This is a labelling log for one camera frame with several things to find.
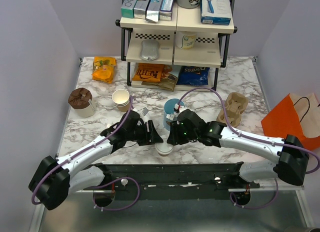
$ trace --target paper cup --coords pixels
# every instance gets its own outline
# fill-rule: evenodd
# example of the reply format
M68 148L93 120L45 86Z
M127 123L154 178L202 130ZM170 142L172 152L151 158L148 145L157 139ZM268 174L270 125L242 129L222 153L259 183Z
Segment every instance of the paper cup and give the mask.
M126 112L130 108L130 94L125 89L118 89L112 94L112 101L121 112Z
M167 118L168 114L174 113L175 104L179 101L178 98L172 98L166 101L163 108L163 126L166 130L170 131L171 120Z

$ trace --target white lid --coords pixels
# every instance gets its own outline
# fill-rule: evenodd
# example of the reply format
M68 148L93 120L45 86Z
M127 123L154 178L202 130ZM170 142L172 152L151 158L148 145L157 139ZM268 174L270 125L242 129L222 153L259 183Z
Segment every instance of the white lid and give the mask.
M163 138L163 143L156 143L155 149L158 151L160 155L167 156L174 150L174 146L171 144L168 144L167 139Z

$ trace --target snack bag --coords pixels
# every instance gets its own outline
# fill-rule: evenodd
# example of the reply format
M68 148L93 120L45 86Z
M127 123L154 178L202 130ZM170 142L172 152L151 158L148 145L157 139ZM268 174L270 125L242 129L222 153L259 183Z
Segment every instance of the snack bag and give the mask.
M111 57L95 57L93 61L92 79L112 83L115 75L116 59Z
M174 91L180 70L181 66L179 65L165 65L159 83L142 82L142 85L155 85L162 89Z
M139 63L133 81L160 82L164 64Z
M184 66L178 79L178 85L205 86L208 85L210 68Z

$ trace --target gray floor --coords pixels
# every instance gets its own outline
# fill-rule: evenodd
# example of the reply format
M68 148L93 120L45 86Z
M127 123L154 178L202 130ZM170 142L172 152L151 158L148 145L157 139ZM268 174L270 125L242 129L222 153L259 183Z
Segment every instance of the gray floor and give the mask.
M249 204L269 201L273 191L253 191ZM127 202L114 202L114 207ZM76 193L57 209L46 211L40 231L271 231L305 226L294 190L281 191L271 206L260 210L234 207L228 200L138 201L118 212L93 209L92 193Z

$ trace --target toothpaste box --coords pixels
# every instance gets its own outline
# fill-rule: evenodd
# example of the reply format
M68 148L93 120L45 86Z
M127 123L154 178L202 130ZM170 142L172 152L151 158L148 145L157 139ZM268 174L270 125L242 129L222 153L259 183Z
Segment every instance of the toothpaste box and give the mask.
M134 7L138 0L124 0L121 6L121 15L124 18L134 18Z
M146 12L146 20L157 23L159 21L159 11L163 0L150 0L148 10Z
M138 0L134 7L134 18L146 19L150 0Z
M229 25L232 18L229 0L201 0L201 22Z
M163 0L159 19L162 21L171 21L175 0Z

